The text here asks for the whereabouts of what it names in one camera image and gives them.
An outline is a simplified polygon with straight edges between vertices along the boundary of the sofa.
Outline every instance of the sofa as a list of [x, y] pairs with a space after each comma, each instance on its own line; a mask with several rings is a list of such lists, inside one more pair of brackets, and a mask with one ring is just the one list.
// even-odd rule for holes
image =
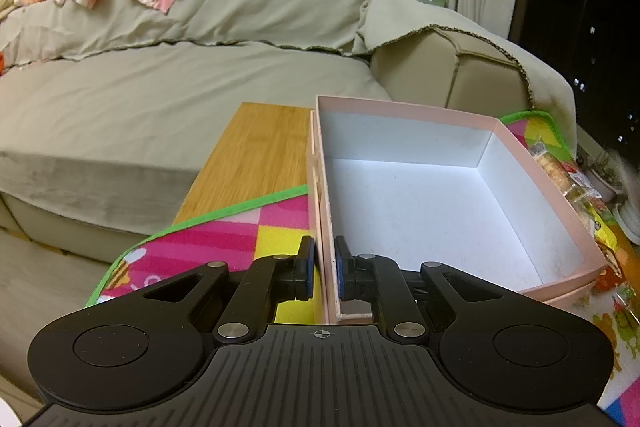
[[[312, 107], [328, 94], [495, 117], [540, 108], [575, 147], [574, 99], [558, 73], [414, 0], [177, 0], [166, 16], [132, 0], [44, 2], [7, 17], [0, 50], [0, 227], [69, 252], [2, 275], [0, 374], [32, 396], [33, 335], [172, 223], [241, 102]], [[34, 272], [40, 293], [17, 306], [9, 288]], [[62, 307], [38, 298], [71, 281]]]

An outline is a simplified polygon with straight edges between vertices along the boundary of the wooden board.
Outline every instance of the wooden board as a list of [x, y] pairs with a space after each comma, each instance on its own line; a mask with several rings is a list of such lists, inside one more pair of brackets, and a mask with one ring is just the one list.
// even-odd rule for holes
[[309, 112], [243, 103], [191, 185], [174, 224], [306, 184]]

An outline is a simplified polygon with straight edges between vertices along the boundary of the metal screw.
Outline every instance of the metal screw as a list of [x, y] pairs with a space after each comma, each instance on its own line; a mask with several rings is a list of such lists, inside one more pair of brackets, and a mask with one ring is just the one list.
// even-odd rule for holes
[[426, 329], [422, 324], [417, 322], [401, 322], [394, 328], [396, 335], [400, 335], [406, 339], [414, 339], [420, 335], [424, 335]]
[[226, 339], [239, 339], [249, 332], [249, 328], [240, 322], [228, 322], [218, 328], [218, 334]]

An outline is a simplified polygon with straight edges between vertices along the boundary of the pink box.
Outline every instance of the pink box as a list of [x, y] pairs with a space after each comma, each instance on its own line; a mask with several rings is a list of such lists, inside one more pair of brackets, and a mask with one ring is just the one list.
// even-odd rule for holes
[[354, 255], [416, 271], [439, 261], [563, 306], [606, 265], [571, 205], [495, 118], [318, 96], [307, 166], [318, 320], [370, 320], [367, 303], [338, 298], [335, 235]]

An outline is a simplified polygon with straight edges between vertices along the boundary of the tiled floor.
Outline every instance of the tiled floor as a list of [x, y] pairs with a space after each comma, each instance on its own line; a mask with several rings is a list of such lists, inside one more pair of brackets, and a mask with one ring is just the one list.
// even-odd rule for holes
[[107, 265], [0, 229], [0, 376], [37, 396], [26, 354], [46, 324], [84, 306]]

